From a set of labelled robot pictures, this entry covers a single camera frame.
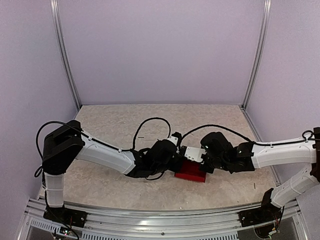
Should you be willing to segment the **red paper box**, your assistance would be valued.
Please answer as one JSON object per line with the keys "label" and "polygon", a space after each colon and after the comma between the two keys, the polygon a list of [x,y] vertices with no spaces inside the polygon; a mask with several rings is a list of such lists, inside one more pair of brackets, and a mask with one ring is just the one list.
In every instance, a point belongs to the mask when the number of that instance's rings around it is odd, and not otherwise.
{"label": "red paper box", "polygon": [[207,173],[200,170],[200,163],[195,161],[184,160],[178,172],[174,176],[179,179],[204,183]]}

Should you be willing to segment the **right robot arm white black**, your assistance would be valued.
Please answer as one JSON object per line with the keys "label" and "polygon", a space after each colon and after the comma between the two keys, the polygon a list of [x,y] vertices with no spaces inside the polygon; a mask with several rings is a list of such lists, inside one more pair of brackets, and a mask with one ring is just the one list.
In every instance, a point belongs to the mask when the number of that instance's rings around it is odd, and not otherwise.
{"label": "right robot arm white black", "polygon": [[266,222],[276,209],[319,185],[319,140],[307,130],[302,137],[287,141],[246,141],[233,146],[221,132],[211,132],[200,141],[198,159],[203,170],[212,173],[221,169],[232,173],[251,172],[264,167],[304,163],[305,166],[278,187],[264,193],[256,218]]}

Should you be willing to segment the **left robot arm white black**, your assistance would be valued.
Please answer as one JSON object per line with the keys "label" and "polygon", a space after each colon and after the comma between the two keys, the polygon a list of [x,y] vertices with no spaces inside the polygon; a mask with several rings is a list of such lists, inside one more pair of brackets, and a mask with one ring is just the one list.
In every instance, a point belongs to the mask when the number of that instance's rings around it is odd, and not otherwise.
{"label": "left robot arm white black", "polygon": [[182,135],[179,132],[170,132],[152,147],[136,150],[122,149],[89,135],[77,120],[59,125],[44,138],[41,158],[46,203],[50,214],[61,223],[70,218],[69,209],[64,207],[64,174],[75,159],[138,179],[173,171],[180,165],[177,152]]}

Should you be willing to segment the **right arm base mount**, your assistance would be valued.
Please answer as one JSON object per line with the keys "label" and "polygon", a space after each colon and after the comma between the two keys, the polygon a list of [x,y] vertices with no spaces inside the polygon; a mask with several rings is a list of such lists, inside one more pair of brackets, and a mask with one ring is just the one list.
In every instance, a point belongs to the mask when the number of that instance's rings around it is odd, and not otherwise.
{"label": "right arm base mount", "polygon": [[249,227],[275,221],[280,219],[282,210],[280,208],[252,208],[249,210],[243,210],[238,213],[238,217],[242,227]]}

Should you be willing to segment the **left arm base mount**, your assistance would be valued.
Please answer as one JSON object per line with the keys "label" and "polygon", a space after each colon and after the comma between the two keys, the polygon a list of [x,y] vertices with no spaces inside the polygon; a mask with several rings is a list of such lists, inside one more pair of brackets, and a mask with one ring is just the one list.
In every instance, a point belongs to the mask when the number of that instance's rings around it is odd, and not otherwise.
{"label": "left arm base mount", "polygon": [[65,207],[47,207],[43,214],[43,217],[47,220],[79,228],[83,228],[85,226],[87,216],[88,213],[85,211]]}

